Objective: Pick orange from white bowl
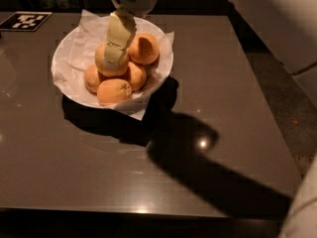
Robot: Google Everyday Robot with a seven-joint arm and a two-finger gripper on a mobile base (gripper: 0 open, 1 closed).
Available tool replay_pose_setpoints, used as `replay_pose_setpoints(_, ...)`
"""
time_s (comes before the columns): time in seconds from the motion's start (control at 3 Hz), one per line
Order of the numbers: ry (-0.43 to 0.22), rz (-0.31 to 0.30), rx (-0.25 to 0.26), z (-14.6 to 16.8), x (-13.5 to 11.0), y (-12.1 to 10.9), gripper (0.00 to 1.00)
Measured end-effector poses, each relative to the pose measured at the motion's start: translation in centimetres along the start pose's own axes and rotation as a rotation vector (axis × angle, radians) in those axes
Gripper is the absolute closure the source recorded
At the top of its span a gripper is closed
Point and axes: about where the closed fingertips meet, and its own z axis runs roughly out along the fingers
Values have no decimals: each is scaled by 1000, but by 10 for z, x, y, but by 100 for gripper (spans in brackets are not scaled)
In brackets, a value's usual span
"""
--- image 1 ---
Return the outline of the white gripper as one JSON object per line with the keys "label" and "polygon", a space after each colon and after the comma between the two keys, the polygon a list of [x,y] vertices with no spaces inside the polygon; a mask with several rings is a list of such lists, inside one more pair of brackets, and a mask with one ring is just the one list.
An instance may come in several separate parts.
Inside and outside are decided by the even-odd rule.
{"label": "white gripper", "polygon": [[104,64],[118,67],[127,47],[136,35],[135,16],[149,14],[158,0],[111,0],[116,10],[109,16],[107,38],[104,50]]}

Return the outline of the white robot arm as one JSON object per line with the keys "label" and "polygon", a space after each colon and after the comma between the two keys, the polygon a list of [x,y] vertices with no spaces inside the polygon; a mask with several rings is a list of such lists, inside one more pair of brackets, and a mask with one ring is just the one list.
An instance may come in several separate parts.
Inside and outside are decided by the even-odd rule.
{"label": "white robot arm", "polygon": [[[316,0],[229,0],[288,72],[313,68],[316,61]],[[186,115],[174,115],[158,124],[149,146],[153,161],[188,185],[217,210],[243,219],[280,219],[278,238],[317,238],[317,177],[310,168],[294,197],[274,190],[233,169],[206,159],[200,143],[215,147],[253,172],[268,179],[286,173],[277,161],[279,136],[268,128],[266,108],[253,105],[262,98],[256,87],[244,84],[242,69],[231,65],[232,76],[220,79],[220,68],[189,56],[191,77],[187,91],[200,94],[222,113],[223,134]]]}

